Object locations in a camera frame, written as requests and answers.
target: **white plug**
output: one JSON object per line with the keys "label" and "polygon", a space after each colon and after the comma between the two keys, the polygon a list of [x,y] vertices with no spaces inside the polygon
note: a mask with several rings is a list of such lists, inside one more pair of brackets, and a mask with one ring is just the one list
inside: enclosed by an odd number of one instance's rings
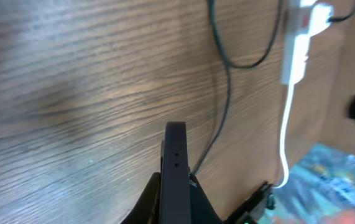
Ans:
{"label": "white plug", "polygon": [[310,39],[331,25],[333,6],[314,0],[289,0],[282,84],[294,85],[305,75]]}

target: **black cable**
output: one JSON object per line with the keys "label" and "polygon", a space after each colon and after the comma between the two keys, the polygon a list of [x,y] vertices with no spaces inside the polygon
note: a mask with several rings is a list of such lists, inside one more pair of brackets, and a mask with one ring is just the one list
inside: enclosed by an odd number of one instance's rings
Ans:
{"label": "black cable", "polygon": [[349,19],[354,14],[355,14],[355,3],[354,3],[354,6],[353,6],[353,9],[351,10],[351,12],[347,16],[334,16],[334,17],[331,17],[329,19],[329,21],[330,22],[343,22],[346,19]]}
{"label": "black cable", "polygon": [[229,108],[229,104],[231,101],[231,71],[230,71],[230,67],[232,68],[242,68],[242,69],[248,69],[248,68],[254,68],[258,65],[260,65],[265,58],[267,58],[267,56],[269,55],[271,48],[275,42],[275,38],[277,36],[277,31],[278,31],[278,26],[280,23],[280,19],[281,19],[281,13],[282,13],[282,7],[284,5],[284,0],[279,0],[278,3],[278,9],[277,9],[277,18],[275,20],[275,26],[274,26],[274,30],[272,31],[272,37],[271,40],[269,42],[269,45],[267,46],[264,55],[255,63],[253,63],[252,65],[236,65],[235,63],[233,63],[232,61],[230,61],[230,59],[227,56],[227,53],[224,49],[223,43],[221,41],[220,35],[219,35],[219,30],[217,28],[217,23],[216,23],[216,16],[214,14],[214,0],[208,0],[208,7],[209,7],[209,17],[210,17],[210,22],[211,22],[211,26],[212,26],[212,31],[213,31],[213,37],[214,37],[214,41],[216,42],[216,46],[219,50],[220,56],[223,60],[223,64],[224,64],[224,69],[226,71],[226,76],[227,76],[227,98],[226,98],[226,105],[224,107],[224,113],[223,113],[223,118],[220,121],[220,126],[215,134],[215,136],[213,137],[212,141],[210,142],[209,146],[206,148],[206,150],[203,152],[203,154],[200,157],[200,160],[198,161],[198,163],[195,165],[194,170],[193,170],[193,174],[197,175],[203,161],[205,160],[206,156],[208,155],[210,149],[212,148],[213,144],[216,142],[217,138],[219,137],[221,130],[223,129],[223,126],[226,122],[227,119],[227,114],[228,114],[228,108]]}

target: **white cord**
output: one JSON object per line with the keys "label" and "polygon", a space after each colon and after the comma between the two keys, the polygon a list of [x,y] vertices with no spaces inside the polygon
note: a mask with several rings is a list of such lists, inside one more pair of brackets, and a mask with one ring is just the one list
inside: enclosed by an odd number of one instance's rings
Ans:
{"label": "white cord", "polygon": [[287,127],[289,120],[289,113],[292,107],[293,92],[295,91],[295,84],[288,85],[287,102],[285,104],[284,114],[282,115],[281,133],[279,136],[279,155],[281,157],[282,168],[284,169],[284,179],[279,186],[274,187],[275,189],[285,186],[289,179],[289,167],[287,156],[285,155],[285,141],[287,135]]}

